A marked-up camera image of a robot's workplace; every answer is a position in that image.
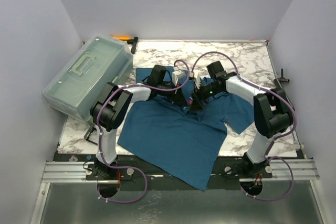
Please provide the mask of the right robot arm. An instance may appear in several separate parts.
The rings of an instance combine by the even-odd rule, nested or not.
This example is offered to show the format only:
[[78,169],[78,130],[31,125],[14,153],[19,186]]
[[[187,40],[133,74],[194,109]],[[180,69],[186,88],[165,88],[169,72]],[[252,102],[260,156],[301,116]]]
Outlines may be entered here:
[[212,81],[202,84],[198,74],[190,79],[195,82],[191,111],[200,111],[209,99],[219,93],[234,94],[254,108],[254,124],[257,129],[254,141],[240,163],[225,169],[224,176],[252,178],[268,165],[267,156],[281,133],[294,124],[293,108],[283,89],[269,89],[252,83],[237,71],[227,72],[220,61],[207,66]]

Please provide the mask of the blue t-shirt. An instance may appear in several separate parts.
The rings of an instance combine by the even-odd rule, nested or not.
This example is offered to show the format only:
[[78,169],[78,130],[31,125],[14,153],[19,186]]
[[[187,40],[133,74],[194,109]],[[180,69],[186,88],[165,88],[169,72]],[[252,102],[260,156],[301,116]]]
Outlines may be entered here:
[[133,103],[118,145],[205,190],[227,136],[226,125],[241,134],[253,122],[253,106],[234,94],[216,95],[197,113],[156,97]]

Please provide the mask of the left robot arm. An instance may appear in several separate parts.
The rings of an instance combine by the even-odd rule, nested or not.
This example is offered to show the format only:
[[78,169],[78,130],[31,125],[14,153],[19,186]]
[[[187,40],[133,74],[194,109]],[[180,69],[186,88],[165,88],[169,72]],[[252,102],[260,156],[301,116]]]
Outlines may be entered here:
[[148,77],[137,84],[119,86],[108,82],[90,109],[98,132],[97,160],[101,162],[98,173],[104,179],[116,175],[113,162],[117,158],[116,134],[123,123],[130,104],[154,99],[158,95],[170,103],[185,106],[182,88],[187,84],[190,71],[173,67],[172,71],[155,65]]

